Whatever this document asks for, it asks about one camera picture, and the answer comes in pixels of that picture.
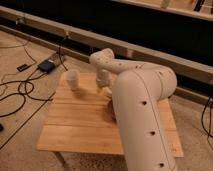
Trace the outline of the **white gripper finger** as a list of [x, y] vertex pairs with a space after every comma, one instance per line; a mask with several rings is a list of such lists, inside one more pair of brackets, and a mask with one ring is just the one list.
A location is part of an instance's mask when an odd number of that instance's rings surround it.
[[105, 87], [105, 88], [103, 89], [103, 91], [104, 91], [104, 95], [106, 95], [106, 96], [109, 97], [109, 98], [112, 97], [112, 91], [111, 91], [110, 88]]

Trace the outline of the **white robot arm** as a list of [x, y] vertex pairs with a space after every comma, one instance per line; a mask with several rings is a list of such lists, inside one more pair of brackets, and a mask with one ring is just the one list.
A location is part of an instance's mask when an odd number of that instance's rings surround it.
[[90, 55], [96, 84], [112, 87], [112, 102], [128, 171], [178, 171], [157, 102], [177, 87], [174, 71], [142, 61], [119, 60], [106, 48]]

